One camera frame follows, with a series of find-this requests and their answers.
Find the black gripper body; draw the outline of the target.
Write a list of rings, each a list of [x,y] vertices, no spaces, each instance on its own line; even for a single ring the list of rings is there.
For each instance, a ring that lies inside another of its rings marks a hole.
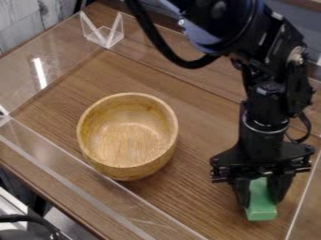
[[[212,183],[307,172],[314,147],[303,140],[283,140],[289,126],[289,121],[262,125],[240,120],[235,145],[210,158]]]

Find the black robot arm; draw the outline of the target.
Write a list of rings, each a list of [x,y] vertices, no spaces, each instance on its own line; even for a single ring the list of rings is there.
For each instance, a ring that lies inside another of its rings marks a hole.
[[[242,72],[238,141],[210,158],[211,180],[231,184],[240,207],[251,202],[250,182],[265,177],[273,203],[282,202],[293,177],[311,167],[314,149],[287,135],[303,119],[313,88],[302,34],[265,0],[167,0],[199,51],[226,55]]]

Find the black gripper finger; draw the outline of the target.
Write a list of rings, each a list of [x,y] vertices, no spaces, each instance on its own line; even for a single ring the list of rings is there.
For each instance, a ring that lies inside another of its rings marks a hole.
[[[279,204],[291,187],[293,176],[290,174],[273,175],[267,178],[267,188],[270,199],[274,204]]]
[[[231,183],[235,198],[242,208],[247,208],[250,204],[250,182],[250,179],[234,179]]]

